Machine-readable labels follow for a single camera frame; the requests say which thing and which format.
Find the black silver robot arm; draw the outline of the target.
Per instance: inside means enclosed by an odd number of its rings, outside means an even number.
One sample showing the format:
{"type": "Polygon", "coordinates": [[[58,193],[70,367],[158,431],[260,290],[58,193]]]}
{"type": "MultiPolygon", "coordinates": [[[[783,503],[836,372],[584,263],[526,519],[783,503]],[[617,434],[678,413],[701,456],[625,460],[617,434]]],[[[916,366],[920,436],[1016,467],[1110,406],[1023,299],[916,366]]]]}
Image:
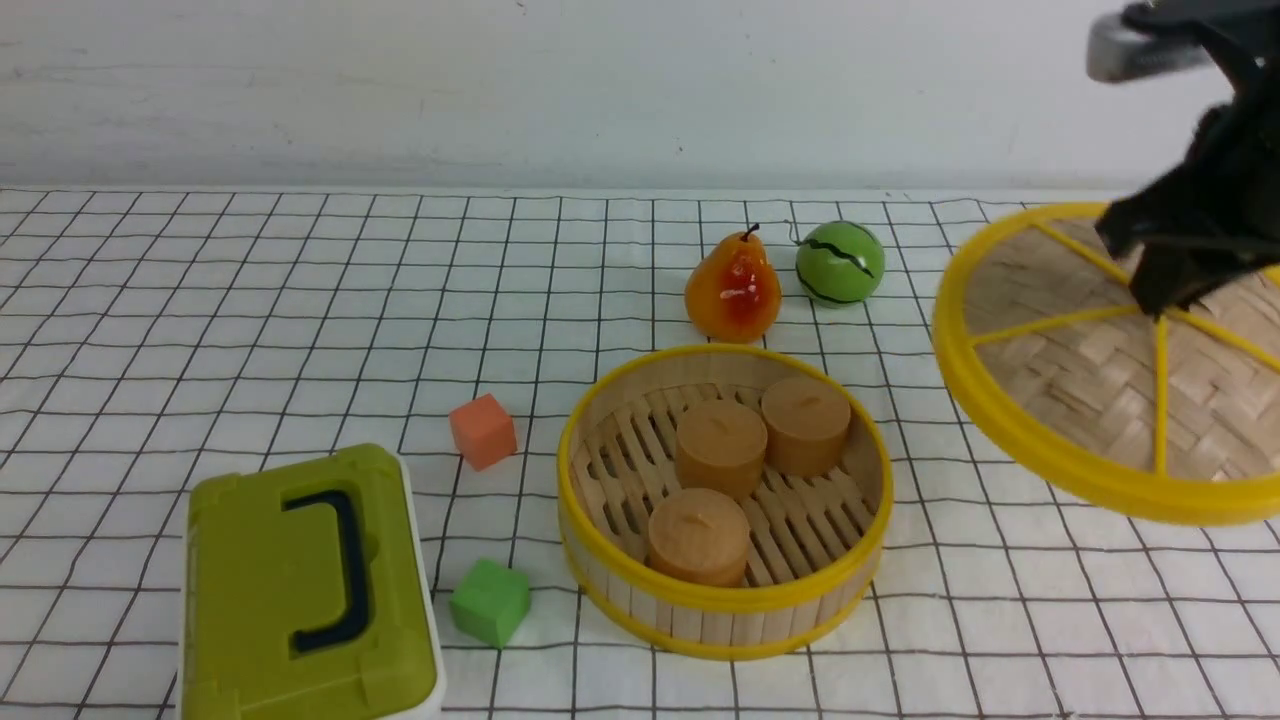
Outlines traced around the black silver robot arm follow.
{"type": "Polygon", "coordinates": [[[1128,287],[1160,318],[1279,260],[1279,5],[1139,1],[1098,17],[1087,74],[1120,85],[1213,63],[1230,101],[1199,119],[1184,158],[1096,222],[1111,258],[1140,259],[1128,287]]]}

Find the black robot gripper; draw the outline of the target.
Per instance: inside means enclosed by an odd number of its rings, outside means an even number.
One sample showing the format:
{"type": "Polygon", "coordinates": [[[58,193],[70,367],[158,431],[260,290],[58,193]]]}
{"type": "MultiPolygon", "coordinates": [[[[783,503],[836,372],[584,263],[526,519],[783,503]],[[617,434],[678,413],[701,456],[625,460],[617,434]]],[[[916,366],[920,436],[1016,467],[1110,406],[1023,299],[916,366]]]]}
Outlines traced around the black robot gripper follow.
{"type": "Polygon", "coordinates": [[[1139,252],[1128,288],[1152,318],[1276,266],[1277,100],[1207,111],[1184,160],[1094,229],[1112,259],[1139,252]]]}

